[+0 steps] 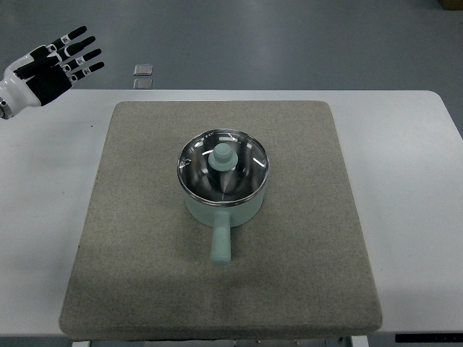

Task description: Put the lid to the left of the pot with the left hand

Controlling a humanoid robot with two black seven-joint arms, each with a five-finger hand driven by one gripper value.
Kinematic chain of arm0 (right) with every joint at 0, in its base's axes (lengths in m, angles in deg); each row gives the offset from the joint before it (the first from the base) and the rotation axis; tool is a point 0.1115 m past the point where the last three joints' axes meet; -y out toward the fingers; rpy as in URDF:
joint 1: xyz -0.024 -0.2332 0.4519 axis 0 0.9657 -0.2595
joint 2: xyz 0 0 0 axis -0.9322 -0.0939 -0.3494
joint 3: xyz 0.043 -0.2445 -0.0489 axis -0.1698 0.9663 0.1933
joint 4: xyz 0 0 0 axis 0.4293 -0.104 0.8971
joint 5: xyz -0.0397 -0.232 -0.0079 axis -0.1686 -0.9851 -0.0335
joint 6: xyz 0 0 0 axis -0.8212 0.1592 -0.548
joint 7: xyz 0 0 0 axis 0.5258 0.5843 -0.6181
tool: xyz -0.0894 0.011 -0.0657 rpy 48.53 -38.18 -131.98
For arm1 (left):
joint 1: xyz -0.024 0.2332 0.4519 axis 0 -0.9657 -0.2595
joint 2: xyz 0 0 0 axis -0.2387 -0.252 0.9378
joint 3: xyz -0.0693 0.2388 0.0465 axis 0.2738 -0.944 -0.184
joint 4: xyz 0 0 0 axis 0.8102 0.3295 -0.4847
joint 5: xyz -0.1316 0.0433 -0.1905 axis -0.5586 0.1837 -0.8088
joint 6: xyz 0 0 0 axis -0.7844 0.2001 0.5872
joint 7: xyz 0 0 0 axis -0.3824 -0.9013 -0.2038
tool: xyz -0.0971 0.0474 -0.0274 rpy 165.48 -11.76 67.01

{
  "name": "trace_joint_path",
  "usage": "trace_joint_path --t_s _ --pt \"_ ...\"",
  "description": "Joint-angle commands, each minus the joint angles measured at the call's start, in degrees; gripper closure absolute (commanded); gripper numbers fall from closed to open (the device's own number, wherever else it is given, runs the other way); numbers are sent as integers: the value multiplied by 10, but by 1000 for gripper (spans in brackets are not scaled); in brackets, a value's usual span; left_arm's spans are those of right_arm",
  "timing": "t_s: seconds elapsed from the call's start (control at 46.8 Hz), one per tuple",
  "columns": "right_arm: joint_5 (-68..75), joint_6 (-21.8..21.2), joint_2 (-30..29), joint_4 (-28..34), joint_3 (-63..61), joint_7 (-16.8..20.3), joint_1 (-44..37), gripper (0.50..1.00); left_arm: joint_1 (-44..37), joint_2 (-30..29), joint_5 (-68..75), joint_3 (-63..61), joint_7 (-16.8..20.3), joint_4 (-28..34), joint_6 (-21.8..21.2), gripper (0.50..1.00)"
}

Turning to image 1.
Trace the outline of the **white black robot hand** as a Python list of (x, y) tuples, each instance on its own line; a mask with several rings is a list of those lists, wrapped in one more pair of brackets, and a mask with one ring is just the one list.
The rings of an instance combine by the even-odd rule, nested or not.
[(8, 103), (14, 116), (28, 107), (48, 105), (76, 82), (104, 67), (102, 61), (89, 64), (101, 54), (101, 49), (81, 54), (95, 42), (93, 36), (79, 42), (75, 40), (86, 31), (86, 26), (81, 26), (52, 43), (35, 48), (4, 70), (1, 98)]

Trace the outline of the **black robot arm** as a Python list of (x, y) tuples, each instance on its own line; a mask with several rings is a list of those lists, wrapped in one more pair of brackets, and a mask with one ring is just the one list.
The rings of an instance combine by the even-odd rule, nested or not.
[(11, 119), (14, 114), (12, 113), (11, 108), (9, 107), (8, 103), (3, 99), (0, 98), (0, 109), (1, 109), (1, 118), (8, 120)]

